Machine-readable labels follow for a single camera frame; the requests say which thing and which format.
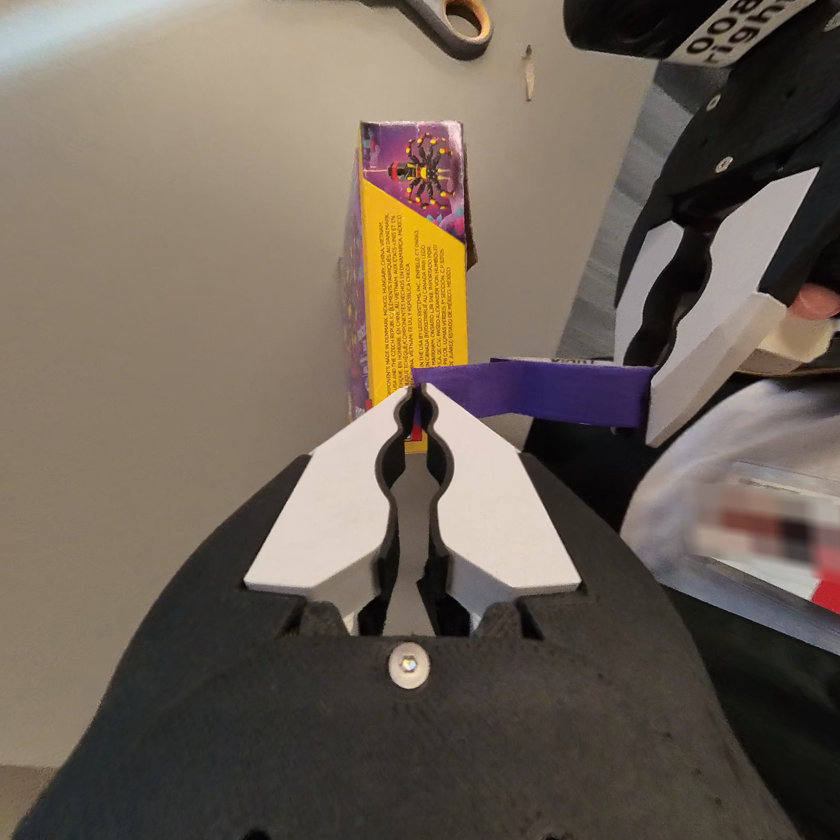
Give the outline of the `person's white shirt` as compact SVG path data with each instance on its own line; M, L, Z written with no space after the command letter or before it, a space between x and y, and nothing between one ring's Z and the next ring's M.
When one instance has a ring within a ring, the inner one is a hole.
M658 583L839 653L838 375L763 380L677 437L624 541Z

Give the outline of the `yellow purple toy set box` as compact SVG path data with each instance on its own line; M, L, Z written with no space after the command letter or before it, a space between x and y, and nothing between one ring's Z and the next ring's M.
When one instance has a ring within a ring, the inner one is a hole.
M467 272L476 261L461 122L361 122L339 283L348 418L467 364Z

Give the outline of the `purple tape roll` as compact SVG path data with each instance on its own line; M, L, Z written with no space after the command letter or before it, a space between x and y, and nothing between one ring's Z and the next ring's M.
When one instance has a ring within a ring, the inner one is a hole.
M492 360L413 369L479 419L517 414L596 427L640 428L647 421L655 369L602 362Z

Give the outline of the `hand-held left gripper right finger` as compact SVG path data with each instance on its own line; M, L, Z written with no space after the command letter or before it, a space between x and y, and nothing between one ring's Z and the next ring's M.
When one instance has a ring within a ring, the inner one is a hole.
M582 578L524 465L504 437L420 386L429 508L420 594L435 634L470 634L487 609L579 590Z

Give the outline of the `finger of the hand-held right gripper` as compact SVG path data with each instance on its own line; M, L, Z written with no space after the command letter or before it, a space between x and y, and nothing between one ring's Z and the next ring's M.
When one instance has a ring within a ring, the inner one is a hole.
M647 232L616 307L615 361L655 368L663 360L685 292L686 268L680 253L685 235L676 222Z
M651 381L647 446L677 434L784 319L787 307L760 283L818 172L768 184L721 223L707 284Z

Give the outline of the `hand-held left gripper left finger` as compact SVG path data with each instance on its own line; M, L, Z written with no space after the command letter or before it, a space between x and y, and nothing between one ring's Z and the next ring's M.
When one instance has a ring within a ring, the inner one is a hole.
M306 457L245 574L253 592L334 606L350 634L379 634L398 570L392 489L406 467L413 388L383 402Z

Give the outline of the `grey yellow scissors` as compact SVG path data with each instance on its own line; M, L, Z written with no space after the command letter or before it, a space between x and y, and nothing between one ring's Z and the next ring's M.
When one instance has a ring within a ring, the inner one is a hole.
M395 8L441 48L460 61L482 57L494 25L481 1L360 1L369 8Z

